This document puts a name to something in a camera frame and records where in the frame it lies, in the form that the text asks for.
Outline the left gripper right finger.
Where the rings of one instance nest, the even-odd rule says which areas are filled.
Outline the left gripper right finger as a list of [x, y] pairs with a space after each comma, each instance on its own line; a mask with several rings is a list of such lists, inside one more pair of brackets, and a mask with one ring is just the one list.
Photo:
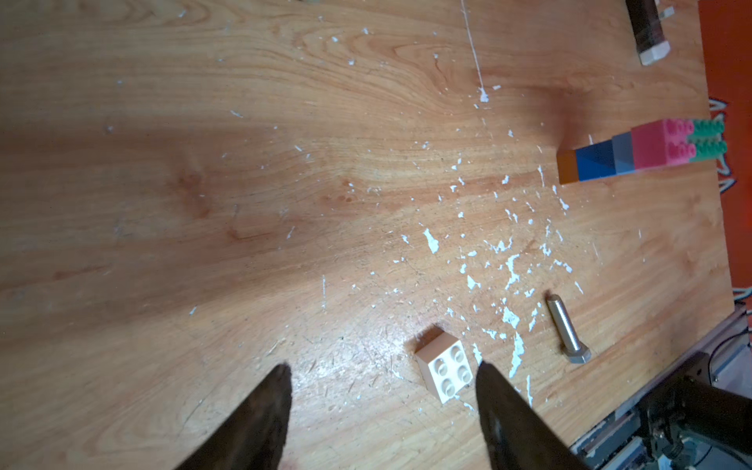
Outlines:
[[489, 362], [476, 374], [481, 429], [493, 469], [585, 469]]

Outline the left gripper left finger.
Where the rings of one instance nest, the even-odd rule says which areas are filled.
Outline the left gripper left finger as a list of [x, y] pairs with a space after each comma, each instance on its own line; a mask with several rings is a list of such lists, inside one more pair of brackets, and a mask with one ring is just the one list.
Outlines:
[[292, 370], [277, 364], [258, 387], [188, 456], [180, 469], [276, 469], [292, 408]]

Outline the white 2x2 lego brick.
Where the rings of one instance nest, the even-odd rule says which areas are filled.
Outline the white 2x2 lego brick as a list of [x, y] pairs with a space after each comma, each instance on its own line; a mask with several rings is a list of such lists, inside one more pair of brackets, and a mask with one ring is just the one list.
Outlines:
[[469, 386], [473, 373], [462, 342], [443, 332], [415, 354], [427, 390], [443, 405]]

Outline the brown 2x2 lego plate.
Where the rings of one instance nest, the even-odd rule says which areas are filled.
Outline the brown 2x2 lego plate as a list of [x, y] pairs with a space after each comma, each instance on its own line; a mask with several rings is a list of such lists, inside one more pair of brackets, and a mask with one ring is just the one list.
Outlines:
[[567, 185], [580, 180], [578, 159], [575, 150], [560, 150], [556, 154], [559, 182]]

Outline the pink 2x2 lego brick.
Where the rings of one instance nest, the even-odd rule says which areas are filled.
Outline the pink 2x2 lego brick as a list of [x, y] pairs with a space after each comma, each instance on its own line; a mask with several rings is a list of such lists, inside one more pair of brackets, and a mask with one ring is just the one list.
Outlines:
[[660, 119], [631, 129], [634, 168], [649, 170], [679, 166], [697, 156], [689, 141], [695, 131], [691, 119]]

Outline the green 2x4 lego brick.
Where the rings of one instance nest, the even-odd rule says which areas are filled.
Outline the green 2x4 lego brick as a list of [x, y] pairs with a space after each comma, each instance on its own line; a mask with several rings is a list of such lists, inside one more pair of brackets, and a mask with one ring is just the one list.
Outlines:
[[724, 139], [726, 125], [716, 119], [694, 119], [694, 131], [687, 137], [687, 141], [695, 147], [695, 156], [691, 162], [703, 162], [720, 159], [728, 152], [728, 144]]

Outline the light blue 2x4 lego brick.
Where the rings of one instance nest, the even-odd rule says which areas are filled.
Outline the light blue 2x4 lego brick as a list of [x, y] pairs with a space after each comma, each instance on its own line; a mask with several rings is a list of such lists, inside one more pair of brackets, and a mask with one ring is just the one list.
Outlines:
[[625, 132], [611, 139], [614, 156], [615, 174], [631, 174], [636, 170], [632, 133]]

